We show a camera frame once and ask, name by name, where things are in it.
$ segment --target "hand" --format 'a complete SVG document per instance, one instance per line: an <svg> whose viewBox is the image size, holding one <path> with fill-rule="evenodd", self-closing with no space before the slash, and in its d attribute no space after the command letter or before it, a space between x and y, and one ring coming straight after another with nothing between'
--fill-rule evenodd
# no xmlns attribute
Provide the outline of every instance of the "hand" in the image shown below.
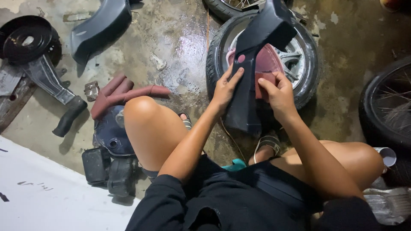
<svg viewBox="0 0 411 231"><path fill-rule="evenodd" d="M240 67L237 73L228 81L231 76L233 65L221 76L217 81L214 90L214 96L210 102L210 105L215 105L220 113L223 113L227 105L233 97L234 89L244 73L244 68Z"/></svg>
<svg viewBox="0 0 411 231"><path fill-rule="evenodd" d="M258 79L258 83L268 92L268 102L274 111L274 117L282 124L299 115L294 104L293 85L281 72L273 72L273 75L275 85L263 78Z"/></svg>

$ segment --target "finger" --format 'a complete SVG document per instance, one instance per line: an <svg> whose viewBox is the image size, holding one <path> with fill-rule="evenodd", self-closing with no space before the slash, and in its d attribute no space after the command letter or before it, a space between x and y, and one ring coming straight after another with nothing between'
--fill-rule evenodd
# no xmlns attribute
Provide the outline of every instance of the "finger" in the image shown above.
<svg viewBox="0 0 411 231"><path fill-rule="evenodd" d="M240 81L242 74L244 74L244 68L240 67L234 76L230 79L228 86L231 88L236 87L237 83Z"/></svg>
<svg viewBox="0 0 411 231"><path fill-rule="evenodd" d="M231 65L229 66L229 69L223 74L223 76L221 76L220 79L221 79L222 81L227 81L227 80L230 78L232 71L233 71L233 65L231 64Z"/></svg>
<svg viewBox="0 0 411 231"><path fill-rule="evenodd" d="M258 79L258 84L264 88L269 95L275 94L278 91L278 88L271 83L270 81L263 79L263 78L259 78Z"/></svg>
<svg viewBox="0 0 411 231"><path fill-rule="evenodd" d="M273 72L272 74L275 76L275 82L277 83L278 89L293 85L283 73Z"/></svg>

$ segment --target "white cup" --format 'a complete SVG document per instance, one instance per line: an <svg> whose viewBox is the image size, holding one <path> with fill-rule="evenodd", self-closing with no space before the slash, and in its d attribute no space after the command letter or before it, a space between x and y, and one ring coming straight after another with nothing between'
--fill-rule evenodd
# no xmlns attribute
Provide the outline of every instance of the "white cup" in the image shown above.
<svg viewBox="0 0 411 231"><path fill-rule="evenodd" d="M374 148L383 158L384 165L391 167L397 161L397 155L391 148Z"/></svg>

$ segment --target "concrete floor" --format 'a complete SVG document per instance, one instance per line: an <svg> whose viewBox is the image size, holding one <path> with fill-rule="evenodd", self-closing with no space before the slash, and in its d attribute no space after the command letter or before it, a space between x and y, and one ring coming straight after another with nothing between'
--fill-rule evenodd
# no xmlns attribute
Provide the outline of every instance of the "concrete floor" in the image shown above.
<svg viewBox="0 0 411 231"><path fill-rule="evenodd" d="M172 91L169 100L158 101L176 112L185 111L195 122L208 105L205 62L207 53L207 11L201 0L144 0L133 6L132 23L111 47L88 62L81 76L70 56L69 32L80 22L63 22L63 15L94 12L99 0L8 0L0 2L0 25L27 14L43 14L58 31L63 58L58 67L67 68L63 81L84 99L84 84L97 80L104 86L113 73L123 70L137 86L164 85ZM374 73L411 54L411 19L383 11L378 0L294 0L294 10L306 15L308 28L319 35L322 72L316 97L301 114L319 139L363 141L358 121L358 99L364 84ZM220 22L210 17L209 41ZM167 62L157 71L150 61L155 54ZM33 97L2 134L59 164L83 173L81 154L92 148L93 121L84 112L65 138L54 136L65 108L42 89ZM233 134L246 158L254 151L256 139ZM220 125L216 125L205 150L220 165L240 157ZM147 179L137 184L142 198Z"/></svg>

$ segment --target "leg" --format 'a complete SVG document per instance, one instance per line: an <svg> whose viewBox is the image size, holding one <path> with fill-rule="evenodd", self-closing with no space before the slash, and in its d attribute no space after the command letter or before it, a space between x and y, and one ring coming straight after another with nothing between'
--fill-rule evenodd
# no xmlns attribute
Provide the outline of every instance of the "leg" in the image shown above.
<svg viewBox="0 0 411 231"><path fill-rule="evenodd" d="M383 172L384 164L380 154L365 143L320 142L343 165L360 190L367 189ZM313 186L310 179L306 177L304 167L294 148L285 152L281 158L270 162L277 168Z"/></svg>
<svg viewBox="0 0 411 231"><path fill-rule="evenodd" d="M148 96L126 103L124 125L140 164L149 171L159 171L188 132L174 111Z"/></svg>

